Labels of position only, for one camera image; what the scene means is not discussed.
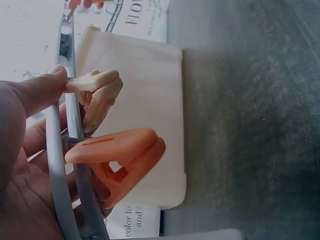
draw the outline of clothespin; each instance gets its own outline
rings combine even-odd
[[[65,92],[75,93],[85,110],[83,132],[89,133],[99,127],[122,87],[123,82],[116,70],[94,70],[66,83]]]
[[[65,155],[72,164],[87,164],[110,191],[104,203],[113,208],[161,159],[165,142],[150,128],[135,128],[77,143]],[[110,162],[121,168],[113,171]]]

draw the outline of finger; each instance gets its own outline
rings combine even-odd
[[[104,7],[104,3],[103,2],[98,2],[97,4],[96,4],[96,8],[97,9],[102,9]]]
[[[66,104],[59,108],[60,130],[67,128]],[[46,119],[43,118],[25,131],[22,147],[27,158],[46,148]]]
[[[103,218],[106,218],[107,216],[109,216],[111,211],[112,211],[112,209],[102,208],[101,213],[102,213]],[[84,215],[82,205],[80,204],[75,209],[73,209],[73,213],[74,213],[75,221],[76,221],[76,224],[77,224],[79,230],[80,231],[84,230],[86,228],[86,218]]]
[[[65,89],[67,71],[57,65],[52,74],[44,74],[22,82],[7,82],[18,96],[28,118],[57,102]]]
[[[96,175],[91,176],[90,181],[98,200],[107,201],[111,194],[107,186]]]
[[[83,6],[86,8],[86,9],[89,9],[92,5],[92,0],[84,0],[84,3],[83,3]]]

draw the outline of gray floor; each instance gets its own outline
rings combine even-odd
[[[187,195],[164,234],[320,239],[320,1],[171,0]]]

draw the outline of skin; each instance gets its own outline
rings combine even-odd
[[[92,5],[92,0],[84,0],[84,7],[85,8],[90,8]],[[104,7],[104,3],[103,2],[98,2],[96,3],[96,7],[98,9],[102,9]]]
[[[62,240],[50,187],[46,152],[46,120],[26,130],[26,119],[56,102],[65,89],[66,70],[23,82],[0,81],[0,236],[1,239]],[[60,106],[61,130],[67,127],[66,108]],[[28,158],[40,152],[28,162]],[[75,176],[67,176],[70,196],[78,198]],[[96,178],[91,183],[101,206],[110,195]],[[110,210],[101,209],[104,216]],[[80,208],[74,210],[84,227]]]

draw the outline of orange plastic clip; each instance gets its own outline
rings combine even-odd
[[[110,191],[104,204],[110,209],[157,164],[165,150],[165,142],[154,130],[136,128],[82,141],[66,153],[65,161],[91,167]],[[109,165],[112,161],[121,165],[116,172]]]

